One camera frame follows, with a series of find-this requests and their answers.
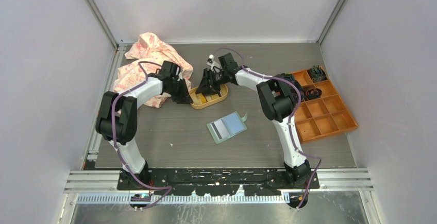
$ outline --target gray wooden table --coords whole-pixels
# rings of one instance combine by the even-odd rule
[[[192,85],[198,86],[208,56],[221,46],[244,54],[245,64],[254,71],[278,74],[324,65],[319,45],[315,43],[272,44],[175,44],[174,48],[194,72]],[[227,53],[223,50],[217,55]],[[241,65],[241,59],[234,55]],[[129,63],[124,59],[122,64]],[[161,108],[142,106],[138,110],[136,140],[150,167],[283,167],[283,152],[278,134],[262,113],[258,94],[245,87],[228,84],[225,101],[202,110],[175,104],[168,99]],[[247,130],[220,144],[215,144],[206,124],[238,111],[248,113]],[[307,144],[306,153],[321,156],[321,167],[355,167],[345,135]],[[316,160],[310,159],[315,167]],[[114,149],[102,141],[96,167],[120,167]]]

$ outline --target purple cable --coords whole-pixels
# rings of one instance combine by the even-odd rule
[[[118,144],[117,144],[117,134],[116,134],[116,128],[115,128],[115,105],[117,104],[117,101],[123,96],[123,95],[125,95],[125,94],[127,94],[127,93],[130,93],[131,91],[133,91],[133,90],[136,90],[136,89],[138,89],[139,87],[141,87],[142,85],[144,85],[144,84],[146,84],[147,83],[147,80],[148,80],[148,76],[147,76],[147,72],[146,72],[146,70],[143,68],[143,66],[141,65],[141,63],[149,63],[149,64],[154,64],[154,65],[157,65],[157,66],[161,66],[160,64],[158,64],[158,63],[154,63],[154,62],[149,62],[149,61],[141,61],[141,62],[138,62],[138,66],[141,68],[141,70],[144,72],[144,74],[145,74],[145,76],[146,76],[146,78],[145,78],[145,80],[144,81],[142,81],[140,84],[138,84],[138,85],[136,85],[135,87],[133,87],[133,88],[131,88],[131,89],[128,89],[128,90],[126,90],[126,91],[124,91],[123,93],[121,93],[121,94],[119,94],[116,98],[115,98],[115,100],[114,100],[114,102],[112,103],[112,106],[111,106],[111,122],[112,122],[112,140],[113,140],[113,143],[114,143],[114,148],[115,148],[115,151],[117,152],[117,155],[119,156],[119,158],[120,158],[120,161],[122,162],[122,164],[126,167],[126,169],[129,171],[129,173],[132,175],[132,177],[141,185],[141,186],[143,186],[143,187],[145,187],[145,188],[147,188],[147,189],[153,189],[153,190],[156,190],[156,191],[162,191],[162,190],[167,190],[160,198],[158,198],[158,200],[156,200],[155,202],[153,202],[153,203],[151,203],[151,204],[149,204],[149,205],[147,205],[146,207],[144,207],[143,209],[148,209],[148,208],[151,208],[151,207],[153,207],[153,206],[155,206],[159,201],[161,201],[162,200],[162,198],[164,198],[166,195],[168,195],[169,193],[170,193],[170,191],[172,190],[172,187],[171,186],[166,186],[166,187],[153,187],[153,186],[150,186],[150,185],[147,185],[147,184],[145,184],[145,183],[143,183],[143,182],[141,182],[141,180],[139,180],[138,178],[137,178],[137,176],[135,176],[135,173],[132,171],[132,169],[129,167],[129,165],[126,163],[126,161],[123,159],[123,157],[122,157],[122,155],[121,155],[121,153],[120,153],[120,150],[119,150],[119,146],[118,146]]]
[[[249,73],[249,74],[251,74],[251,75],[253,75],[253,76],[259,77],[259,78],[263,78],[263,79],[272,79],[272,80],[278,80],[278,81],[285,82],[286,84],[290,85],[290,86],[294,89],[294,91],[297,93],[297,104],[296,104],[296,106],[294,107],[293,111],[291,112],[291,114],[290,114],[289,117],[288,117],[288,125],[290,126],[290,128],[289,128],[289,133],[290,133],[291,142],[293,143],[293,147],[294,147],[295,151],[297,151],[297,152],[300,153],[301,155],[303,155],[303,156],[305,156],[305,157],[313,158],[313,159],[318,159],[318,163],[317,163],[316,167],[314,168],[314,171],[311,173],[310,180],[308,181],[307,187],[305,188],[304,196],[302,197],[302,200],[300,201],[299,205],[297,206],[297,210],[299,210],[299,208],[300,208],[300,206],[302,206],[302,203],[304,202],[305,198],[308,196],[308,193],[309,193],[309,191],[310,191],[311,181],[312,181],[312,179],[314,178],[315,172],[317,171],[317,169],[320,167],[320,164],[322,163],[322,158],[321,158],[321,157],[319,157],[319,156],[313,156],[313,155],[310,155],[310,154],[304,153],[303,151],[300,151],[300,150],[297,148],[297,146],[296,146],[296,142],[295,142],[294,139],[293,139],[293,133],[292,133],[292,129],[291,129],[291,117],[293,117],[294,113],[295,113],[296,110],[299,108],[300,103],[301,103],[301,101],[302,101],[302,98],[301,98],[301,95],[300,95],[300,91],[299,91],[299,89],[297,89],[297,87],[296,87],[295,85],[293,85],[291,82],[289,82],[289,81],[287,81],[287,80],[285,80],[285,79],[278,78],[278,77],[274,77],[274,76],[261,75],[261,74],[258,74],[258,73],[256,73],[256,72],[249,71],[249,70],[244,66],[244,57],[243,57],[243,56],[242,56],[238,51],[236,51],[236,50],[234,50],[234,49],[231,49],[231,48],[228,48],[228,47],[220,47],[219,49],[217,49],[217,50],[214,51],[213,55],[215,55],[215,53],[217,53],[217,51],[219,51],[219,50],[221,50],[221,49],[230,50],[230,51],[236,53],[236,54],[241,58],[241,60],[243,61],[242,68],[243,68],[243,70],[244,70],[245,72],[247,72],[247,73]]]

